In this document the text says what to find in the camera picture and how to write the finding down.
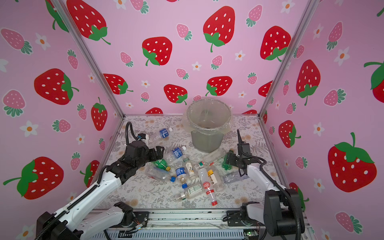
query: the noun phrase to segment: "gray trash can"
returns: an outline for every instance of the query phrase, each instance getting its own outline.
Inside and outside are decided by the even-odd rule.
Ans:
[[[202,152],[218,149],[232,125],[231,109],[216,99],[195,101],[183,115],[184,129],[191,133],[193,145]]]

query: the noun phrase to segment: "pink wall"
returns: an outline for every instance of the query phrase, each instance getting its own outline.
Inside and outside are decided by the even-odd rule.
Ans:
[[[115,77],[127,82],[128,91],[126,86],[121,87],[124,89],[121,91],[117,81],[110,84],[127,114],[143,114],[152,108],[160,108],[163,113],[183,113],[194,99],[206,94],[232,106],[234,113],[259,111],[265,100],[265,94],[259,91],[269,88],[280,64],[276,56],[283,54],[279,51],[289,44],[289,35],[294,34],[307,4],[307,0],[133,1],[141,2],[139,5],[131,2],[67,0],[72,18],[102,72],[114,74],[108,76],[109,81]],[[210,18],[216,11],[218,19]],[[91,29],[93,24],[97,27],[95,33]],[[216,27],[220,34],[218,40],[210,36]],[[263,41],[264,35],[268,46]],[[143,46],[149,58],[154,54],[152,61],[143,54]],[[264,60],[275,48],[272,60]],[[214,80],[211,86],[218,89],[211,86],[210,91],[207,89],[210,79]]]
[[[38,216],[44,211],[57,210],[71,196],[85,190],[80,171],[87,173],[90,162],[102,160],[105,150],[100,148],[99,139],[104,139],[107,148],[118,118],[114,118],[114,109],[99,83],[90,81],[91,70],[72,36],[61,29],[61,23],[56,22],[55,30],[52,28],[54,18],[45,1],[6,1],[0,10],[0,22],[0,95],[5,108],[0,114],[3,126],[0,182],[22,177],[0,187],[4,219],[1,236],[33,239]],[[22,47],[31,49],[32,53],[23,54]],[[68,50],[76,54],[76,58],[70,58],[72,64]],[[68,101],[71,88],[64,74],[72,87],[79,89],[79,92],[72,89],[71,101]],[[101,131],[91,119],[91,109],[99,102],[98,97],[108,113]],[[80,114],[78,104],[85,109]],[[70,124],[70,129],[61,121],[57,132],[52,125],[62,119]],[[79,135],[83,138],[80,144]]]
[[[377,14],[383,7],[379,1],[319,3],[268,108],[270,137],[290,187],[303,194],[317,239],[382,238],[376,208],[384,181],[384,71],[364,64],[382,64],[384,15]],[[293,124],[301,136],[294,144]]]

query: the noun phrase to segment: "plastic bottle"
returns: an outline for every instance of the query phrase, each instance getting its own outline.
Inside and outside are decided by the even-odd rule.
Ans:
[[[194,170],[197,172],[199,169],[203,167],[209,167],[215,162],[217,162],[219,159],[221,159],[226,152],[224,152],[221,148],[216,149],[215,151],[211,152],[208,155],[205,155],[202,160],[194,165]]]
[[[225,155],[224,161],[221,164],[221,167],[224,168],[225,170],[231,170],[232,169],[232,165],[229,165],[229,164],[225,163],[227,161],[227,157],[228,157],[228,153]]]
[[[153,164],[160,169],[163,169],[166,171],[170,170],[170,167],[168,166],[167,161],[165,161],[164,159],[157,160],[153,162]]]
[[[167,161],[168,165],[172,165],[178,158],[183,156],[184,152],[187,150],[185,146],[177,147],[170,151],[169,153],[166,153],[163,159]]]
[[[249,176],[246,174],[241,177],[238,173],[230,173],[223,177],[223,181],[224,183],[229,184],[229,183],[238,182],[247,178],[249,178]]]
[[[184,188],[184,192],[180,192],[174,195],[177,202],[181,202],[186,199],[192,199],[200,196],[203,193],[203,188],[200,183]]]
[[[147,170],[145,171],[145,174],[150,178],[157,179],[163,182],[167,182],[169,180],[172,181],[169,172],[154,166],[148,166]]]
[[[166,138],[170,136],[170,133],[172,132],[172,128],[163,128],[160,131],[155,132],[154,134],[149,136],[149,144],[151,145],[157,145],[163,138]]]
[[[188,181],[188,175],[184,169],[184,161],[182,159],[175,163],[176,176],[181,184],[186,184]]]
[[[207,170],[205,168],[199,169],[198,174],[200,177],[201,187],[203,188],[203,191],[206,193],[208,198],[211,200],[212,206],[217,205],[215,189],[208,177]]]
[[[223,181],[221,181],[220,175],[218,174],[216,168],[214,166],[210,166],[208,169],[208,177],[212,182],[213,187],[217,192],[221,192],[224,190]]]
[[[188,178],[189,179],[197,178],[198,177],[197,171],[193,170],[193,165],[192,165],[191,160],[189,160],[189,156],[188,155],[184,155],[183,161],[184,161],[185,172],[188,174]]]

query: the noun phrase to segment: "floral tablecloth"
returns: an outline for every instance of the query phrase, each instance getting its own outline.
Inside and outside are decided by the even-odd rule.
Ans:
[[[255,116],[234,115],[234,126],[232,130],[224,136],[221,148],[228,151],[230,148],[237,149],[237,132],[240,130],[243,141],[248,142],[251,146],[253,155],[264,158],[268,163],[264,166],[275,180],[279,182],[275,167],[272,163],[269,150],[265,144],[263,133],[260,129],[258,119]],[[125,151],[125,125],[127,121],[133,124],[135,134],[146,133],[153,134],[164,127],[172,127],[172,135],[163,141],[161,146],[166,148],[165,152],[185,145],[187,147],[186,154],[190,156],[192,162],[197,163],[206,155],[194,148],[190,133],[185,132],[181,115],[164,115],[164,116],[127,116],[126,121],[118,135],[112,152],[108,158],[107,165],[119,159]],[[221,177],[236,172],[238,168],[232,167],[231,170],[224,170],[221,167],[223,160],[215,163],[216,169]],[[182,192],[181,185],[176,182],[164,183],[159,180],[149,178],[145,175],[145,169],[148,165],[140,168],[136,175],[131,177],[124,185],[110,193],[96,209],[109,209],[115,203],[123,201],[136,209],[144,208],[173,208],[173,209],[195,209],[195,208],[212,208],[209,199],[205,195],[200,195],[191,200],[176,202],[173,195]],[[198,182],[199,179],[188,182],[188,185]],[[243,202],[259,201],[262,202],[264,192],[261,192],[257,184],[250,178],[231,184],[224,184],[224,190],[216,193],[218,204],[215,208],[239,208]]]

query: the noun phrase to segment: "blue label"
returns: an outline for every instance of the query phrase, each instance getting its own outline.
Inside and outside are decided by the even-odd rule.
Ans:
[[[185,174],[185,170],[183,167],[176,169],[176,175],[179,176],[181,174]]]
[[[175,148],[173,149],[173,155],[175,156],[175,158],[179,158],[183,155],[183,152],[181,151],[180,148]]]
[[[166,128],[160,130],[160,136],[161,136],[162,138],[166,138],[166,137],[169,136],[169,133],[168,133],[168,131],[167,131]]]

